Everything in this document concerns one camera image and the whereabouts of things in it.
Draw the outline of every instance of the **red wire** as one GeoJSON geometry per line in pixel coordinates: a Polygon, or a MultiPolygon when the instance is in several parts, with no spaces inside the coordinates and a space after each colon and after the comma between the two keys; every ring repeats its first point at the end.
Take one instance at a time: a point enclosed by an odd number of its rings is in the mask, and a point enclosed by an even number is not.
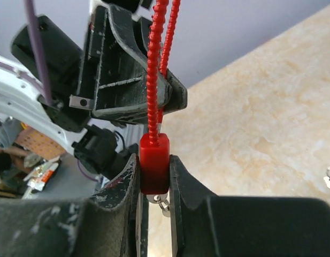
{"type": "Polygon", "coordinates": [[[154,6],[153,23],[149,34],[149,50],[147,53],[147,105],[148,105],[148,133],[151,146],[159,146],[158,135],[158,101],[157,79],[159,54],[161,49],[161,34],[164,31],[165,15],[168,0],[157,0],[154,6]]]}
{"type": "Polygon", "coordinates": [[[170,51],[171,51],[172,42],[173,42],[175,24],[176,24],[176,20],[178,18],[179,6],[180,6],[180,0],[173,0],[171,14],[170,14],[170,20],[168,22],[168,27],[167,27],[167,32],[166,32],[164,49],[163,49],[163,53],[162,53],[161,61],[160,61],[160,73],[164,76],[164,78],[167,77],[168,59],[170,58],[170,51]]]}

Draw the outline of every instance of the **red cable tie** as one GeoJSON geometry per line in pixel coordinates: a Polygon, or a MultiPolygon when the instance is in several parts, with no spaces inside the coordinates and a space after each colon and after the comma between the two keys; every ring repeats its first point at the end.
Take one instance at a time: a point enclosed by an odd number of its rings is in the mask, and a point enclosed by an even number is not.
{"type": "Polygon", "coordinates": [[[170,141],[166,134],[158,134],[157,79],[161,34],[164,30],[168,0],[157,0],[149,35],[147,53],[148,131],[140,140],[141,192],[165,194],[170,185],[170,141]]]}
{"type": "Polygon", "coordinates": [[[164,117],[164,108],[161,108],[158,110],[158,124],[161,124],[163,122],[164,117]]]}
{"type": "Polygon", "coordinates": [[[160,73],[164,76],[165,79],[167,77],[168,60],[170,58],[170,51],[173,43],[176,20],[178,19],[179,6],[180,6],[180,0],[173,0],[171,13],[170,13],[170,20],[168,22],[168,27],[166,32],[166,39],[160,61],[160,73]]]}

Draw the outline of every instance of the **orange label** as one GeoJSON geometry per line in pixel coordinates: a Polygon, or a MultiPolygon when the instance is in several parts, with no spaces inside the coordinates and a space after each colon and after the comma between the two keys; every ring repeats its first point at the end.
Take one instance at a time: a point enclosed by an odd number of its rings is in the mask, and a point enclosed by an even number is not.
{"type": "Polygon", "coordinates": [[[53,170],[48,170],[48,171],[42,176],[41,181],[46,183],[46,182],[49,180],[49,178],[52,176],[53,173],[54,173],[53,170]]]}
{"type": "Polygon", "coordinates": [[[24,130],[29,128],[29,126],[26,123],[23,123],[23,122],[21,122],[21,126],[23,127],[24,130]]]}

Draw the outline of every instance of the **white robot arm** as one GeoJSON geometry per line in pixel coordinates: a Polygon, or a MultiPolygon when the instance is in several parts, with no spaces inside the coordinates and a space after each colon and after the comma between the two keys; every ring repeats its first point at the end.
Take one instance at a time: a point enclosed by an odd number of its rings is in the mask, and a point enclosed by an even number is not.
{"type": "Polygon", "coordinates": [[[38,101],[41,89],[41,83],[23,65],[0,56],[0,113],[28,124],[73,155],[73,133],[54,124],[48,117],[38,101]]]}

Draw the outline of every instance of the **wire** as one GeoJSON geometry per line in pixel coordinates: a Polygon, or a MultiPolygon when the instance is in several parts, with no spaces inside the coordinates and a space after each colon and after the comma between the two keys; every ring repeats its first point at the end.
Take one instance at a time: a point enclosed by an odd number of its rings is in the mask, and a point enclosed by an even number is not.
{"type": "Polygon", "coordinates": [[[33,0],[25,0],[25,10],[28,20],[28,33],[32,50],[35,56],[37,72],[39,74],[41,83],[43,84],[43,92],[46,104],[52,105],[51,86],[49,80],[48,69],[45,61],[44,50],[42,47],[41,35],[38,29],[38,22],[35,16],[33,0]]]}
{"type": "Polygon", "coordinates": [[[93,178],[93,177],[90,177],[89,175],[87,175],[87,174],[83,171],[82,167],[80,167],[80,162],[79,162],[78,159],[77,159],[77,166],[78,166],[79,171],[84,175],[84,177],[86,177],[87,179],[89,179],[89,180],[91,180],[91,181],[98,182],[97,179],[95,179],[95,178],[93,178]]]}
{"type": "Polygon", "coordinates": [[[157,0],[154,6],[153,23],[150,27],[149,50],[147,52],[147,106],[148,106],[148,133],[151,146],[159,146],[158,135],[158,101],[157,79],[159,55],[161,49],[161,34],[164,31],[165,15],[168,0],[157,0]]]}
{"type": "Polygon", "coordinates": [[[164,76],[164,78],[167,77],[168,59],[170,58],[170,51],[174,37],[175,24],[178,18],[179,6],[180,0],[173,0],[170,20],[168,21],[168,27],[166,32],[166,39],[160,61],[160,73],[164,76]]]}
{"type": "Polygon", "coordinates": [[[121,133],[116,130],[113,133],[115,134],[115,136],[117,135],[117,139],[120,138],[122,140],[123,150],[127,149],[126,141],[124,140],[124,137],[121,135],[121,133]]]}

